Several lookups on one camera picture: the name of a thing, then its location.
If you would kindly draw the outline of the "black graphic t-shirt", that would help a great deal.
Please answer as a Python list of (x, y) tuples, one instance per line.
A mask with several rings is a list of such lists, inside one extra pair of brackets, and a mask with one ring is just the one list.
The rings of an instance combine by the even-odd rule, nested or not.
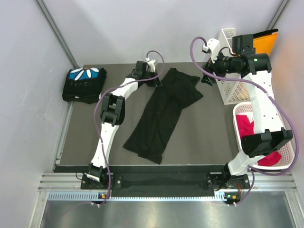
[(144, 112), (123, 148), (156, 164), (176, 127), (183, 109), (199, 101), (203, 94), (196, 89), (198, 76), (171, 68), (155, 89)]

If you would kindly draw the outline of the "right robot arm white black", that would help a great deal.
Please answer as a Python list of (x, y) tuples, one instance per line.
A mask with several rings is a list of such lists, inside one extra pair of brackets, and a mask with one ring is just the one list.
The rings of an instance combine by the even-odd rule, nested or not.
[(218, 189), (223, 186), (233, 188), (249, 168), (296, 136), (293, 128), (285, 129), (279, 117), (283, 111), (274, 100), (269, 55), (256, 52), (253, 35), (233, 37), (232, 43), (233, 48), (227, 57), (220, 49), (219, 40), (205, 40), (202, 52), (210, 54), (210, 61), (200, 70), (217, 80), (245, 83), (254, 118), (254, 133), (241, 139), (237, 156), (223, 167)]

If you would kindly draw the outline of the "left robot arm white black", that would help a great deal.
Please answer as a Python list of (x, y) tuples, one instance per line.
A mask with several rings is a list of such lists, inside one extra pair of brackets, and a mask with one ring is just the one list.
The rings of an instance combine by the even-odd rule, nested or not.
[(157, 61), (148, 57), (146, 61), (137, 61), (135, 69), (123, 83), (109, 92), (105, 92), (101, 97), (101, 125), (97, 127), (99, 142), (86, 174), (88, 180), (97, 188), (108, 187), (109, 153), (114, 136), (125, 118), (126, 99), (142, 84), (152, 87), (161, 85), (156, 66)]

